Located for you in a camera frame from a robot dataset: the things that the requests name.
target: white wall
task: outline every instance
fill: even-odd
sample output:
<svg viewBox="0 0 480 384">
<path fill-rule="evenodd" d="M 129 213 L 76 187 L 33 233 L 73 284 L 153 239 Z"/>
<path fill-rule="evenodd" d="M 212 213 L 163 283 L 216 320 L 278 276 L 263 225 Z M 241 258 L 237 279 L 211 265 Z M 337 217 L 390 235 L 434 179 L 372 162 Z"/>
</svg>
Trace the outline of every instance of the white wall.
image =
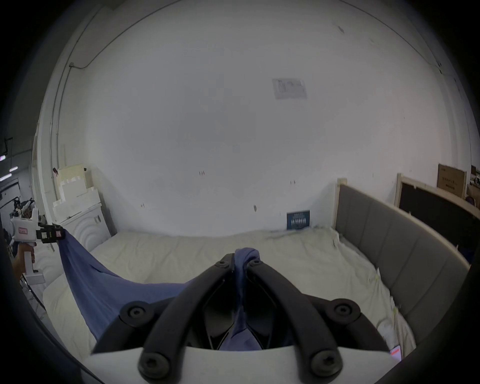
<svg viewBox="0 0 480 384">
<path fill-rule="evenodd" d="M 155 3 L 99 12 L 71 61 L 86 65 L 115 36 L 112 20 Z M 432 60 L 404 15 L 359 4 Z M 275 100 L 278 77 L 302 79 L 308 98 Z M 329 225 L 337 177 L 393 202 L 397 172 L 435 185 L 438 163 L 479 158 L 465 141 L 478 132 L 458 117 L 468 103 L 450 92 L 405 40 L 347 4 L 183 0 L 71 71 L 59 165 L 91 170 L 118 230 L 219 236 L 285 228 L 286 212 L 306 209 Z"/>
</svg>

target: cardboard box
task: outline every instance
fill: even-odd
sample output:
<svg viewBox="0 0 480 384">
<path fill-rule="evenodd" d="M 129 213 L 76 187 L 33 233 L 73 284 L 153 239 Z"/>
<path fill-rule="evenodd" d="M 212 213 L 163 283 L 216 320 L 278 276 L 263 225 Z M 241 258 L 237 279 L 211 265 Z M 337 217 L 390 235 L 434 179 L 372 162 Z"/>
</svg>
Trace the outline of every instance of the cardboard box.
<svg viewBox="0 0 480 384">
<path fill-rule="evenodd" d="M 469 184 L 467 186 L 467 195 L 475 199 L 475 206 L 480 209 L 480 188 Z"/>
<path fill-rule="evenodd" d="M 437 187 L 464 199 L 467 187 L 467 173 L 446 165 L 438 165 Z"/>
</svg>

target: paper sign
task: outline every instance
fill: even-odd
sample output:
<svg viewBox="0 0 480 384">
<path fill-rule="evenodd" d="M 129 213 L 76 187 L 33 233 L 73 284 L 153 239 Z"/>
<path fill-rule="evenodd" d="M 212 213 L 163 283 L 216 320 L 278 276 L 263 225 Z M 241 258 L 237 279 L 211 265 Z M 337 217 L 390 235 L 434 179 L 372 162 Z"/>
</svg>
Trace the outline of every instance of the paper sign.
<svg viewBox="0 0 480 384">
<path fill-rule="evenodd" d="M 310 211 L 287 213 L 287 229 L 302 229 L 310 226 Z"/>
</svg>

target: white foam block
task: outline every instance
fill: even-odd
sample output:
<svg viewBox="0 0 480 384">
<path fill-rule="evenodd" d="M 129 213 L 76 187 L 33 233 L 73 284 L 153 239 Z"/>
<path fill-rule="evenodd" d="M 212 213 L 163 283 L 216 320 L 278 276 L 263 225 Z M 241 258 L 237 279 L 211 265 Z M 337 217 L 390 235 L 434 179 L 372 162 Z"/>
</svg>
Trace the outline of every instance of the white foam block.
<svg viewBox="0 0 480 384">
<path fill-rule="evenodd" d="M 53 203 L 53 213 L 57 223 L 67 220 L 86 209 L 98 204 L 100 196 L 95 188 L 89 188 L 88 191 L 80 196 L 67 201 L 57 200 Z"/>
<path fill-rule="evenodd" d="M 60 183 L 60 197 L 62 200 L 69 201 L 87 192 L 85 180 L 81 177 L 74 177 L 64 180 Z"/>
</svg>

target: black panel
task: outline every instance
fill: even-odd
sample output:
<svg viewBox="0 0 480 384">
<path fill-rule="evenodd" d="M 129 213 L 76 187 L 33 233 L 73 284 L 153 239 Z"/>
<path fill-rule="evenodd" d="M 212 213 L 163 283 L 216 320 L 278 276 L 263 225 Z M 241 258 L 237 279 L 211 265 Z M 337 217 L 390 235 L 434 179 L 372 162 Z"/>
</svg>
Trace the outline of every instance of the black panel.
<svg viewBox="0 0 480 384">
<path fill-rule="evenodd" d="M 480 241 L 480 220 L 458 205 L 421 188 L 402 184 L 400 209 L 432 227 L 471 262 Z"/>
</svg>

